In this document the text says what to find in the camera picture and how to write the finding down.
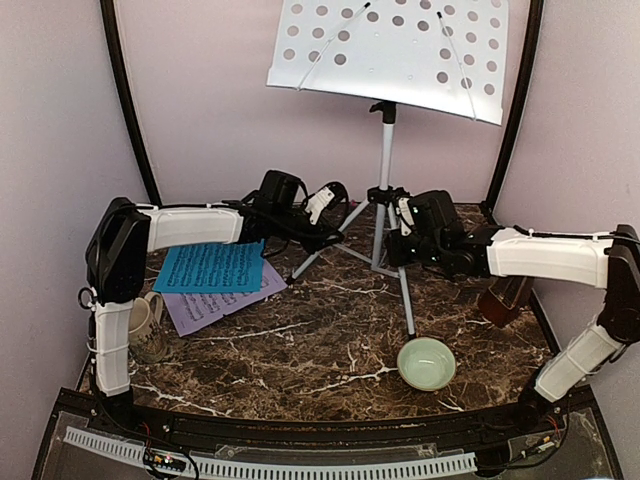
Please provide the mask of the blue sheet music page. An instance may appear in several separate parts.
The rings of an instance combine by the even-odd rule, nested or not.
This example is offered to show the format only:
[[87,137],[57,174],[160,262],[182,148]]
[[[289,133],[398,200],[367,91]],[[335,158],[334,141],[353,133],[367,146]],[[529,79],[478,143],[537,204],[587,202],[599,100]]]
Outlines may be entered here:
[[260,290],[264,242],[171,247],[153,290],[172,294],[254,293]]

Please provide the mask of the purple sheet music page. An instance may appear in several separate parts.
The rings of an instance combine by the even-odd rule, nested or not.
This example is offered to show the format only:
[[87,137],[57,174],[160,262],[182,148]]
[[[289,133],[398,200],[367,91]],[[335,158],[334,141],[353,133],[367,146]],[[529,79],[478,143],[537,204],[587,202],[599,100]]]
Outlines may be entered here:
[[254,293],[162,294],[165,306],[180,337],[193,334],[287,287],[268,262],[264,263],[261,288]]

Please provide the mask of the grey folding music stand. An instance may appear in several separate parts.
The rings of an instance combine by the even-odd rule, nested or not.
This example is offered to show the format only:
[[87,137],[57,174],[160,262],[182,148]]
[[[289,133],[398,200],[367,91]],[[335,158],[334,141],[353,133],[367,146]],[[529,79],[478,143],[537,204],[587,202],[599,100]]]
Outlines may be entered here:
[[386,197],[398,105],[501,124],[508,24],[505,1],[283,3],[268,86],[368,98],[382,114],[378,186],[339,227],[376,205],[371,270],[398,226]]

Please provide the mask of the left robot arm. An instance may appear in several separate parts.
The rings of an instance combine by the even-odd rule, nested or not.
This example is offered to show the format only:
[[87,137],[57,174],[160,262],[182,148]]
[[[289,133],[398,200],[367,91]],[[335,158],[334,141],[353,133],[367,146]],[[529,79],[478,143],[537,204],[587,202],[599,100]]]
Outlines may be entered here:
[[341,242],[338,227],[301,205],[274,212],[248,201],[159,207],[126,197],[111,201],[85,251],[87,284],[78,302],[90,311],[95,390],[103,421],[120,436],[141,427],[140,412],[116,397],[130,390],[129,321],[144,285],[149,253],[171,247],[246,244],[276,237],[314,254]]

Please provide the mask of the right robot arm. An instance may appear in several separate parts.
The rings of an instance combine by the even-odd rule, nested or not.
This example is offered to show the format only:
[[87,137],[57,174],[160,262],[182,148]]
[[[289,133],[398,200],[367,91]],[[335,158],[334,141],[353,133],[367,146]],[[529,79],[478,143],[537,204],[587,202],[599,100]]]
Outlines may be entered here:
[[511,410],[510,424],[521,434],[534,432],[547,420],[547,402],[563,398],[612,355],[639,340],[639,240],[629,225],[594,234],[499,225],[470,232],[396,228],[385,244],[394,267],[420,263],[436,265],[447,275],[542,278],[605,290],[603,310],[540,370],[533,383],[536,395]]

